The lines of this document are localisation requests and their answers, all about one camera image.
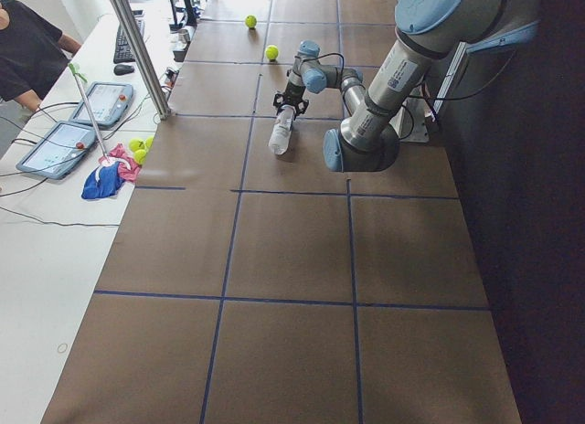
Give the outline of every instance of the towel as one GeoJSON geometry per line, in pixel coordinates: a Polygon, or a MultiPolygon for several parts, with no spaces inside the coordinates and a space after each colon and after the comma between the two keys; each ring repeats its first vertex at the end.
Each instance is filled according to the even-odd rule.
{"type": "Polygon", "coordinates": [[[124,147],[121,143],[116,145],[109,153],[111,157],[115,157],[116,159],[123,159],[127,161],[127,163],[119,164],[118,165],[118,174],[124,180],[128,182],[136,182],[136,177],[138,177],[138,173],[140,172],[140,165],[134,161],[134,159],[126,153],[124,147]]]}
{"type": "Polygon", "coordinates": [[[81,198],[87,200],[115,196],[124,183],[118,174],[119,162],[110,166],[98,166],[85,181],[81,198]]]}

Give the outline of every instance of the blue cloth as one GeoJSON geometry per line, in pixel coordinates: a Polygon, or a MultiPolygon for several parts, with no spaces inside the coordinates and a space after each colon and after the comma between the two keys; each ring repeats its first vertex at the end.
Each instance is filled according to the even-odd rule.
{"type": "Polygon", "coordinates": [[[116,162],[111,166],[99,166],[91,172],[83,186],[81,198],[93,199],[115,196],[124,179],[118,175],[118,165],[116,162]]]}

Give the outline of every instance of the blue tape line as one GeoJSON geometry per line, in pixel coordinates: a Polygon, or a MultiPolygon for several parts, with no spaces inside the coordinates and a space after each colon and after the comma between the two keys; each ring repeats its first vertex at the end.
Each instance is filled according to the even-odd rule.
{"type": "MultiPolygon", "coordinates": [[[[341,56],[344,58],[344,66],[346,65],[346,55],[344,54],[344,40],[343,40],[343,36],[341,35],[341,0],[336,0],[337,2],[337,24],[338,24],[338,29],[337,29],[337,41],[339,42],[339,54],[341,54],[341,56]]],[[[347,114],[346,111],[346,103],[344,102],[344,97],[339,97],[339,102],[341,102],[341,112],[344,115],[344,117],[347,114]]]]}
{"type": "MultiPolygon", "coordinates": [[[[266,120],[274,120],[273,115],[212,115],[209,113],[176,113],[175,116],[183,116],[187,118],[258,118],[258,119],[266,119],[266,120]]],[[[299,117],[295,121],[296,122],[303,122],[303,121],[342,121],[343,118],[332,118],[332,117],[316,117],[316,116],[309,116],[309,117],[299,117]]]]}
{"type": "Polygon", "coordinates": [[[95,294],[106,294],[111,296],[132,296],[144,298],[166,298],[166,299],[194,299],[203,301],[221,301],[220,296],[204,296],[198,294],[174,294],[174,293],[150,293],[144,291],[115,291],[95,290],[95,294]]]}
{"type": "Polygon", "coordinates": [[[346,194],[344,193],[312,193],[312,192],[303,192],[303,191],[262,191],[262,190],[255,190],[255,189],[230,189],[232,193],[244,193],[244,194],[281,194],[281,195],[290,195],[290,196],[340,196],[345,197],[346,194]]]}
{"type": "Polygon", "coordinates": [[[266,32],[264,33],[264,44],[262,45],[262,51],[260,56],[260,62],[264,62],[264,51],[266,50],[266,45],[268,44],[268,33],[271,30],[271,24],[273,24],[272,20],[272,4],[274,0],[271,0],[271,7],[268,10],[268,21],[266,23],[266,32]]]}
{"type": "Polygon", "coordinates": [[[368,198],[395,198],[397,200],[454,200],[459,201],[459,197],[451,196],[401,196],[399,194],[352,194],[352,197],[368,198]]]}
{"type": "MultiPolygon", "coordinates": [[[[266,28],[266,37],[267,36],[268,36],[268,27],[266,28]]],[[[256,94],[254,97],[252,111],[256,111],[256,104],[258,102],[258,93],[260,91],[260,81],[261,81],[261,74],[258,76],[258,80],[256,82],[256,94]]],[[[250,142],[251,142],[251,136],[252,136],[252,129],[254,127],[254,121],[255,121],[255,119],[252,117],[252,119],[250,121],[250,128],[248,129],[248,142],[246,143],[246,154],[244,155],[244,164],[242,166],[241,177],[239,180],[239,188],[240,189],[244,185],[244,178],[246,176],[246,167],[248,166],[248,156],[250,154],[250,142]]],[[[231,265],[231,254],[233,252],[234,240],[236,237],[236,230],[238,227],[239,210],[240,210],[240,206],[241,206],[241,196],[242,196],[242,193],[238,193],[238,203],[236,204],[236,212],[234,215],[234,224],[233,224],[233,227],[231,230],[231,240],[229,241],[229,251],[228,251],[228,258],[226,261],[226,270],[225,270],[225,274],[224,274],[224,278],[223,278],[223,285],[222,285],[222,289],[221,289],[222,300],[219,303],[218,319],[216,321],[216,331],[215,331],[214,336],[213,336],[213,345],[211,347],[211,357],[209,358],[209,367],[207,368],[207,382],[205,385],[205,394],[203,396],[203,404],[201,405],[201,415],[199,417],[199,424],[205,423],[205,416],[206,416],[206,412],[207,412],[207,401],[209,400],[209,390],[211,388],[211,377],[213,376],[213,367],[215,365],[216,352],[218,349],[219,327],[221,326],[221,318],[223,315],[223,305],[224,305],[224,300],[226,297],[226,290],[228,288],[229,268],[231,265]]]]}
{"type": "Polygon", "coordinates": [[[410,303],[368,303],[361,302],[360,308],[392,308],[397,310],[437,310],[437,311],[459,311],[459,312],[491,312],[489,307],[473,307],[458,305],[418,305],[410,303]]]}
{"type": "Polygon", "coordinates": [[[258,61],[236,61],[236,60],[184,60],[184,63],[199,63],[204,65],[261,65],[258,61]]]}
{"type": "Polygon", "coordinates": [[[359,347],[359,324],[357,313],[357,278],[356,278],[356,247],[354,244],[354,219],[352,216],[351,207],[351,179],[346,181],[347,187],[347,216],[349,229],[349,256],[351,264],[351,292],[352,292],[352,308],[354,312],[354,345],[356,351],[356,377],[357,377],[357,415],[359,423],[364,422],[364,407],[362,398],[362,370],[361,370],[361,353],[359,347]]]}
{"type": "MultiPolygon", "coordinates": [[[[162,299],[191,299],[202,301],[220,302],[255,302],[255,303],[282,303],[298,305],[324,305],[324,306],[353,306],[352,302],[340,301],[306,301],[302,299],[273,299],[273,298],[246,298],[236,296],[206,296],[202,294],[177,294],[156,293],[148,291],[116,291],[95,290],[95,294],[125,297],[162,298],[162,299]]],[[[436,311],[461,311],[461,312],[491,312],[489,307],[458,306],[458,305],[424,305],[414,303],[381,303],[381,302],[357,302],[358,308],[388,308],[394,310],[436,310],[436,311]]]]}
{"type": "Polygon", "coordinates": [[[185,186],[148,186],[148,185],[140,185],[135,186],[134,189],[161,189],[161,190],[168,190],[168,191],[185,191],[185,186]]]}

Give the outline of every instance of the screen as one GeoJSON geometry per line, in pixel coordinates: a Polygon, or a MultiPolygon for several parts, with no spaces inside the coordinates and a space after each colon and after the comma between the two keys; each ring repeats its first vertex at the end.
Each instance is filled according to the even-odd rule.
{"type": "Polygon", "coordinates": [[[44,141],[24,164],[31,170],[56,173],[63,169],[63,163],[79,155],[76,144],[88,134],[87,128],[75,124],[62,124],[44,141]]]}
{"type": "MultiPolygon", "coordinates": [[[[96,122],[107,122],[112,116],[112,110],[118,102],[118,97],[124,89],[123,85],[96,84],[88,94],[93,116],[96,122]]],[[[78,112],[76,119],[89,121],[90,116],[85,104],[78,112]]]]}

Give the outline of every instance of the black t-shirt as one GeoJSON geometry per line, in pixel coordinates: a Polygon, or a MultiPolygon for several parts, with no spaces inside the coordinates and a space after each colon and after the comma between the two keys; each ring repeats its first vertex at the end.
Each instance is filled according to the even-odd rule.
{"type": "Polygon", "coordinates": [[[0,2],[10,16],[0,29],[0,97],[32,89],[43,99],[69,63],[57,43],[63,32],[21,2],[0,2]]]}

